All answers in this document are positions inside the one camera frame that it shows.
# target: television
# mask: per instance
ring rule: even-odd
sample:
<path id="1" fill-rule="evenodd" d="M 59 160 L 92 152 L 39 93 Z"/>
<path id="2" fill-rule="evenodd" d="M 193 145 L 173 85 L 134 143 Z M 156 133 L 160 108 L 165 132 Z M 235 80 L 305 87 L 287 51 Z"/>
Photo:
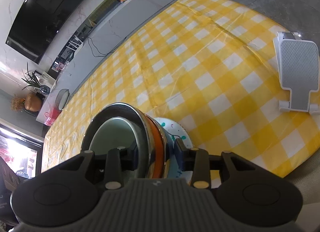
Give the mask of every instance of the television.
<path id="1" fill-rule="evenodd" d="M 83 0 L 25 0 L 7 45 L 39 63 L 61 26 Z"/>

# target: marble wall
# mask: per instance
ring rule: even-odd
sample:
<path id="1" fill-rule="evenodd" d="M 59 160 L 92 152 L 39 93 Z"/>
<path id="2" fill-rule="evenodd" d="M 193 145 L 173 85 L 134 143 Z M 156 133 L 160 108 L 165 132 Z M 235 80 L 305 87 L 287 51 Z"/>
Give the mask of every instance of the marble wall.
<path id="1" fill-rule="evenodd" d="M 29 70 L 48 71 L 71 35 L 102 1 L 84 0 L 62 26 L 37 65 L 5 44 L 12 23 L 24 0 L 0 0 L 0 89 L 10 95 L 28 93 L 27 89 L 21 91 L 25 86 L 21 80 L 22 71 L 26 71 L 27 62 Z"/>

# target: tablecloth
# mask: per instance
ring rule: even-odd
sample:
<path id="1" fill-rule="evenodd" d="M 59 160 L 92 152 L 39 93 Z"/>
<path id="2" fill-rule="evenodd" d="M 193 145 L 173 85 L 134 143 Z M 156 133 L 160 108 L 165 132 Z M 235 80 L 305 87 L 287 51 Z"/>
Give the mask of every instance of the tablecloth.
<path id="1" fill-rule="evenodd" d="M 287 175 L 318 149 L 320 117 L 279 112 L 290 93 L 280 87 L 272 39 L 283 30 L 231 0 L 178 0 L 75 94 L 45 137 L 42 171 L 79 153 L 91 119 L 123 101 L 180 123 L 210 154 L 233 151 Z M 212 171 L 213 184 L 218 177 Z"/>

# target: wall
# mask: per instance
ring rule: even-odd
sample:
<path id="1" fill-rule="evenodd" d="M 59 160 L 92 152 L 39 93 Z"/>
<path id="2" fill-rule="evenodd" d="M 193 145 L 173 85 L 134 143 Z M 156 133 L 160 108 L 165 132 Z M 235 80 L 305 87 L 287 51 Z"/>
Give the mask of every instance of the wall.
<path id="1" fill-rule="evenodd" d="M 24 0 L 0 0 L 0 88 L 10 95 L 27 94 L 28 90 L 21 91 L 25 86 L 21 80 L 22 71 L 26 71 L 27 62 L 29 70 L 47 71 L 71 35 L 102 1 L 84 0 L 62 26 L 37 65 L 5 44 L 11 25 Z"/>
<path id="2" fill-rule="evenodd" d="M 29 133 L 41 136 L 43 124 L 24 111 L 15 112 L 10 109 L 12 96 L 0 89 L 0 119 L 3 119 Z"/>

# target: plate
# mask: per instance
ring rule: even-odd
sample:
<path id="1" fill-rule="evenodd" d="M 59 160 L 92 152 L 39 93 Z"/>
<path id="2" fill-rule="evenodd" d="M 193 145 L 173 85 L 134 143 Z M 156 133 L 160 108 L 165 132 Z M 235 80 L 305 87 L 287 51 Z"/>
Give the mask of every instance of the plate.
<path id="1" fill-rule="evenodd" d="M 172 140 L 172 144 L 174 144 L 174 141 L 176 138 L 181 138 L 186 148 L 192 148 L 192 142 L 191 139 L 186 132 L 186 130 L 179 125 L 177 122 L 168 119 L 168 118 L 162 118 L 157 117 L 155 120 L 162 126 L 163 129 L 165 129 L 168 133 L 168 136 Z M 173 178 L 185 178 L 187 183 L 191 181 L 192 177 L 192 171 L 181 171 L 178 167 L 178 163 L 176 160 L 176 157 L 173 153 L 170 154 L 170 167 L 168 172 L 168 179 Z"/>

